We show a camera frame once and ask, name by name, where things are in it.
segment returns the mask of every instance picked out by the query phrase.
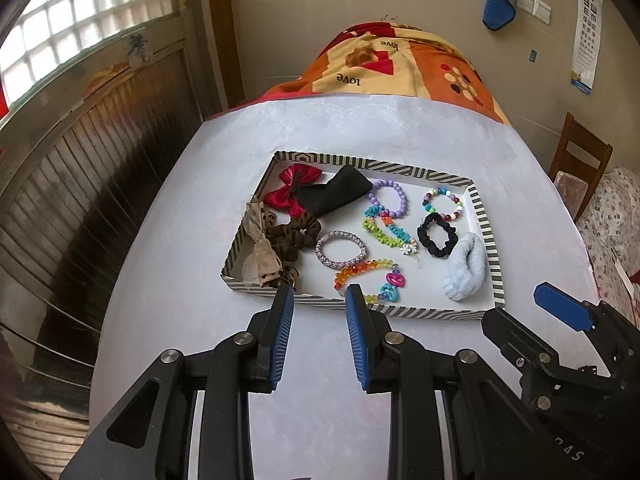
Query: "pink charm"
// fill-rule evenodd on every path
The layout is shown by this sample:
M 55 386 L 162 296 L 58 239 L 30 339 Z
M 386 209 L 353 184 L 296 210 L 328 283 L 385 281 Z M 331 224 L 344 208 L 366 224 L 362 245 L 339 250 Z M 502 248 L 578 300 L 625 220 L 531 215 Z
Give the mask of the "pink charm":
M 388 273 L 386 280 L 393 286 L 404 286 L 404 276 L 402 274 Z

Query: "red satin ribbon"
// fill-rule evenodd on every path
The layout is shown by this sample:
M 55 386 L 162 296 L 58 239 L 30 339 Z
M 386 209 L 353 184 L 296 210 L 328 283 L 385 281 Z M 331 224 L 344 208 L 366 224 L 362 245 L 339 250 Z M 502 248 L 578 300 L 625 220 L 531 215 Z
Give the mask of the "red satin ribbon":
M 322 170 L 306 164 L 292 164 L 279 174 L 280 180 L 284 182 L 284 186 L 276 191 L 267 193 L 264 196 L 264 203 L 273 209 L 288 209 L 291 216 L 302 215 L 305 209 L 291 193 L 293 179 L 296 173 L 298 174 L 296 186 L 308 186 L 308 184 L 313 184 L 320 178 Z

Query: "light blue scrunchie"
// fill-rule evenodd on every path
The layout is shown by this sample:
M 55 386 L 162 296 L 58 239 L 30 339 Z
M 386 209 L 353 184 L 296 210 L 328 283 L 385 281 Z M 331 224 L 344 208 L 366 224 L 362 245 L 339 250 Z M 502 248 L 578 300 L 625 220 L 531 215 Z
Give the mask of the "light blue scrunchie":
M 475 294 L 484 283 L 485 254 L 482 240 L 473 233 L 460 237 L 447 260 L 444 293 L 453 301 Z

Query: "window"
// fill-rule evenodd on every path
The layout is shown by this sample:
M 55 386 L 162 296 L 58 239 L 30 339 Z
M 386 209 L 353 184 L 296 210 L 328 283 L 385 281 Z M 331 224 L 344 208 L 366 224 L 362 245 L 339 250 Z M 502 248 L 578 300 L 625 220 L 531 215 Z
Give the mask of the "window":
M 31 0 L 0 47 L 7 104 L 83 50 L 172 12 L 172 0 Z

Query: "blanket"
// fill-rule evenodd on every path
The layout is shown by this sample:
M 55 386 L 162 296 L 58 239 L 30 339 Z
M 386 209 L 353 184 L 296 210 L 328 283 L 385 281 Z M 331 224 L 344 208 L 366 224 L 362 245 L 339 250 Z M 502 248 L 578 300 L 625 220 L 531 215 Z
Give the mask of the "blanket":
M 441 37 L 396 23 L 363 23 L 340 33 L 296 81 L 258 101 L 331 92 L 405 95 L 507 117 L 469 60 Z

